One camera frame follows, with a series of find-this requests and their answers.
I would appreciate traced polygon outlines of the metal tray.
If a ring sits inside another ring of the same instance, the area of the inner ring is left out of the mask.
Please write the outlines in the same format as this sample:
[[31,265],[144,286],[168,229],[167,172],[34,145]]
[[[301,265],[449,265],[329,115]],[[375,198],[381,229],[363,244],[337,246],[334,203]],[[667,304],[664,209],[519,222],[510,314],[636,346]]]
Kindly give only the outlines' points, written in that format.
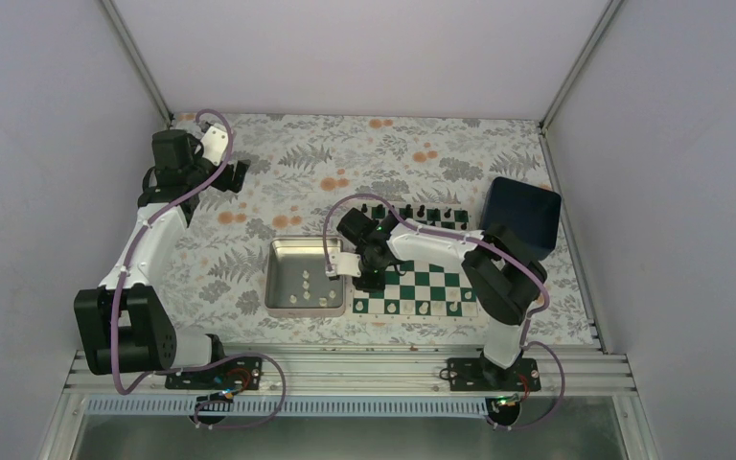
[[317,236],[284,236],[268,249],[264,306],[278,318],[338,317],[345,311],[345,282],[325,272],[324,249],[342,248],[342,240]]

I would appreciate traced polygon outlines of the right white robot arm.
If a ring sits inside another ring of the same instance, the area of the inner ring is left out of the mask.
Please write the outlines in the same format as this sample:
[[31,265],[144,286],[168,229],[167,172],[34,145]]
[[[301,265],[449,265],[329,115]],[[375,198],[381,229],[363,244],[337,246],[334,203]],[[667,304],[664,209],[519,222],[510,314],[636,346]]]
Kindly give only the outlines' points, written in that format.
[[539,258],[501,224],[459,231],[404,218],[394,207],[388,212],[382,220],[369,218],[357,208],[346,213],[336,229],[354,249],[326,250],[326,275],[348,276],[356,288],[374,292],[384,289],[388,267],[408,261],[463,274],[489,317],[481,378],[493,390],[508,387],[518,376],[516,362],[526,348],[527,329],[536,312],[533,305],[549,298],[547,273]]

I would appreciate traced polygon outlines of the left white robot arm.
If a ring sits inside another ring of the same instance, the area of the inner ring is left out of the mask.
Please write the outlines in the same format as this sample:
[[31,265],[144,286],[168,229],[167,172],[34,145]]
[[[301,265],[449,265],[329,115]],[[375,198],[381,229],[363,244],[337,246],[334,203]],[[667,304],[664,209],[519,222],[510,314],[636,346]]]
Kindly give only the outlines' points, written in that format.
[[135,225],[117,263],[100,283],[82,289],[74,313],[86,362],[95,375],[111,373],[118,355],[121,373],[190,367],[206,388],[221,385],[228,361],[219,339],[208,333],[178,331],[157,295],[176,243],[186,234],[207,187],[241,190],[246,162],[223,160],[231,134],[209,126],[201,137],[182,129],[152,136],[154,165],[143,179]]

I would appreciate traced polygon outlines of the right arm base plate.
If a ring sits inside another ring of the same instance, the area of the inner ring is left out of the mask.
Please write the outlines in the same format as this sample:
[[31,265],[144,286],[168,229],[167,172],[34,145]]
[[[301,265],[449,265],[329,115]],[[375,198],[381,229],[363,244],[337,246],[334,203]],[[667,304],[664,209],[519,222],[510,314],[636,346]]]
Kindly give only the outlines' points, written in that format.
[[540,391],[537,362],[521,357],[511,367],[502,369],[484,357],[452,357],[439,371],[452,392],[524,392]]

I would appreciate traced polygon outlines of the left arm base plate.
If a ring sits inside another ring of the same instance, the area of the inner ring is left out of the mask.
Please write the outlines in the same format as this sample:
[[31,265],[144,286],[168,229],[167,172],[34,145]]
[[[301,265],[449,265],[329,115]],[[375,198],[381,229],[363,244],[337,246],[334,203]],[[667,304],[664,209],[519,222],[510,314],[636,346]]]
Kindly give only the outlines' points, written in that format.
[[225,391],[258,390],[263,360],[256,356],[239,357],[200,372],[183,372],[166,376],[169,390]]

